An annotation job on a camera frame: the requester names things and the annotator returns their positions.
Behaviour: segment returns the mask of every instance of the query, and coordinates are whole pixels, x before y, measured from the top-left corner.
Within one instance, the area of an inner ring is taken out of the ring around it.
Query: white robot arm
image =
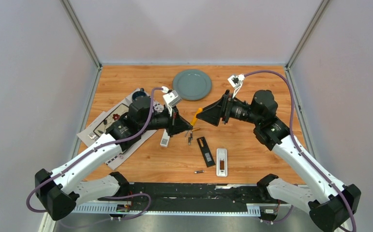
[[[233,75],[228,81],[235,91],[230,93],[227,90],[220,100],[203,108],[196,117],[214,126],[219,125],[220,119],[226,124],[230,118],[253,123],[253,132],[258,141],[284,159],[310,188],[306,190],[297,187],[269,174],[257,183],[263,191],[264,200],[278,199],[292,204],[308,213],[321,230],[334,231],[353,217],[361,192],[353,184],[344,185],[299,145],[290,128],[276,116],[278,104],[270,90],[257,91],[251,103],[235,97],[245,77],[256,73],[273,73],[287,83],[283,76],[273,71]]]
[[[128,182],[118,172],[93,181],[83,179],[102,163],[108,161],[141,139],[143,131],[165,129],[169,136],[188,131],[192,126],[179,115],[176,104],[181,100],[176,91],[161,88],[165,107],[154,112],[152,97],[137,92],[129,105],[128,113],[121,115],[90,147],[71,161],[47,172],[41,169],[35,174],[33,191],[53,220],[59,220],[73,211],[76,205],[105,196],[120,197],[126,194]],[[34,212],[27,198],[27,207]]]

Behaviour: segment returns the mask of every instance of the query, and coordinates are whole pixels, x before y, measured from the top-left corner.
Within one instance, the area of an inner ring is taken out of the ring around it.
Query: paper sheet
[[[132,94],[136,91],[139,91],[140,89],[137,88],[134,90],[130,95],[128,95],[124,100],[116,104],[114,107],[112,107],[107,112],[102,112],[91,124],[85,128],[85,130],[78,133],[78,137],[81,139],[82,142],[85,143],[85,145],[90,146],[95,142],[95,139],[91,139],[90,135],[96,133],[99,136],[101,135],[101,132],[104,130],[104,127],[99,127],[100,124],[104,123],[105,125],[109,125],[112,118],[118,118],[119,115],[111,115],[112,112],[116,110],[116,108],[122,104],[129,106],[132,103]],[[159,104],[159,102],[154,100],[153,107],[155,111],[161,111],[163,110],[163,106]],[[129,149],[127,149],[123,154],[117,154],[115,157],[111,158],[107,162],[105,162],[108,167],[110,167],[112,170],[118,168],[122,163],[125,162],[148,138],[150,138],[156,130],[149,130],[145,132],[141,136],[141,140],[136,142],[134,145],[132,145]]]

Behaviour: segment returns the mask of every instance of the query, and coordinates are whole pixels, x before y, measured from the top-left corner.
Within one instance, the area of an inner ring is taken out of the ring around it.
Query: screwdriver
[[[192,125],[192,126],[194,126],[195,123],[196,123],[196,121],[198,120],[197,117],[196,117],[196,115],[199,114],[199,113],[202,112],[202,111],[203,111],[202,108],[199,108],[199,109],[197,110],[197,112],[195,113],[195,116],[194,116],[194,118],[192,119],[192,122],[191,122],[191,125]]]

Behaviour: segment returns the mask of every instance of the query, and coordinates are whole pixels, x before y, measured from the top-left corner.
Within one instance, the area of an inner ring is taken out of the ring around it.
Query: white wall
[[[373,1],[331,1],[293,76],[317,159],[360,188],[358,231],[373,231]]]
[[[320,0],[71,0],[101,62],[286,63]]]
[[[0,0],[0,231],[38,230],[27,194],[70,155],[95,75],[60,1]]]

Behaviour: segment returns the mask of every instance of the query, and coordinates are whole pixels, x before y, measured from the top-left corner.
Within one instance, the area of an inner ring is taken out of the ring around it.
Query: wooden tabletop
[[[87,125],[102,111],[108,111],[137,87],[149,92],[153,87],[172,87],[175,75],[185,69],[199,69],[212,79],[212,90],[199,101],[181,101],[177,107],[186,120],[191,121],[199,107],[205,107],[233,89],[227,79],[232,74],[249,73],[256,70],[273,70],[284,75],[281,66],[104,66],[95,93]],[[290,95],[285,83],[277,76],[261,73],[246,78],[237,98],[250,102],[253,94],[260,89],[270,89],[279,105],[277,116],[287,125],[290,117]],[[162,93],[155,99],[163,102]],[[297,118],[294,133],[304,144]],[[160,146],[163,130],[157,131],[144,142],[116,171],[121,172],[130,182],[178,182],[178,183],[229,183],[255,184],[259,179],[273,173],[292,184],[304,181],[280,157],[260,144],[254,134],[254,125],[230,119],[229,123],[212,126],[198,120],[194,140],[188,145],[184,133],[170,139],[169,147]],[[216,149],[226,148],[228,152],[228,177],[217,177],[216,166],[206,167],[196,138],[204,136],[214,159]],[[86,146],[81,143],[80,152]],[[194,171],[205,170],[195,174]],[[103,164],[87,177],[93,180],[105,177],[112,172]]]

